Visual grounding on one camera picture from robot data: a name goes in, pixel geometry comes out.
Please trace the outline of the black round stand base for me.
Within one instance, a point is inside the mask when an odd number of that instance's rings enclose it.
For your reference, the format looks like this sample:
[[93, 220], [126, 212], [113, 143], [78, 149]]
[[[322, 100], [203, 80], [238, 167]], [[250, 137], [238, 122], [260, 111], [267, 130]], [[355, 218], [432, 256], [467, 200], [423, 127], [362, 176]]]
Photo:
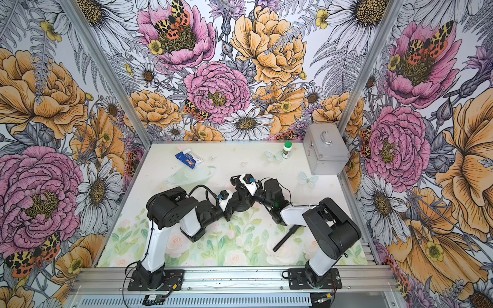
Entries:
[[232, 206], [234, 212], [245, 212], [251, 208], [249, 200], [236, 200]]

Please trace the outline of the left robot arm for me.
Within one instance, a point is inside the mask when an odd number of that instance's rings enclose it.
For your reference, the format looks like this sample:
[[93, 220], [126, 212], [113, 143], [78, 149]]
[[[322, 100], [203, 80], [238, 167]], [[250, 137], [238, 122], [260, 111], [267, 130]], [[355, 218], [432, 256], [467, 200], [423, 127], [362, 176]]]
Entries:
[[198, 241], [209, 225], [232, 216], [233, 203], [238, 200], [237, 192], [225, 190], [213, 195], [213, 201], [198, 201], [182, 187], [152, 196], [146, 204], [150, 221], [148, 244], [142, 259], [136, 264], [128, 291], [163, 289], [167, 278], [173, 276], [164, 269], [164, 256], [173, 228], [178, 225], [190, 241]]

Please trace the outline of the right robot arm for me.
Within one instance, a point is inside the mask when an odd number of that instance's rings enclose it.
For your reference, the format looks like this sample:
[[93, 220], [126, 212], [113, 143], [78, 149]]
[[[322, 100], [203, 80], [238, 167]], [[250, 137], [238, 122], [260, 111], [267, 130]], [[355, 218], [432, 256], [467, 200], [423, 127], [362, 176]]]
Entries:
[[362, 233], [357, 224], [331, 198], [325, 198], [315, 205], [294, 205], [286, 199], [287, 190], [275, 178], [256, 180], [251, 174], [231, 178], [235, 192], [222, 191], [218, 205], [226, 219], [236, 212], [249, 210], [260, 204], [268, 211], [273, 221], [279, 225], [290, 226], [290, 231], [274, 246], [277, 251], [300, 227], [307, 228], [314, 237], [318, 248], [307, 261], [304, 273], [288, 272], [288, 279], [298, 280], [298, 289], [311, 287], [340, 288], [337, 282], [335, 264], [345, 255]]

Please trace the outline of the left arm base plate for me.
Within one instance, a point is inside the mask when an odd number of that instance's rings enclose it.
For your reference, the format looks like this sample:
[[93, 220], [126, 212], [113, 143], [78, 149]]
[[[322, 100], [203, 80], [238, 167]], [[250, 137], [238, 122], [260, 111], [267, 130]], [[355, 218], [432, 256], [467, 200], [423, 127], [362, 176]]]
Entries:
[[128, 284], [128, 291], [180, 291], [185, 271], [182, 269], [159, 269], [150, 273], [145, 269], [136, 269]]

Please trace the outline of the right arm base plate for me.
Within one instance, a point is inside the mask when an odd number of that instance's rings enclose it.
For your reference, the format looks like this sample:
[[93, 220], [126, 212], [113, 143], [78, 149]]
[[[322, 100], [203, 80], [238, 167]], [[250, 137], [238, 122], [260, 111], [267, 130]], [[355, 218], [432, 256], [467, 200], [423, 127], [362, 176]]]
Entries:
[[322, 276], [309, 268], [289, 268], [282, 273], [291, 290], [339, 290], [342, 279], [337, 268], [331, 268]]

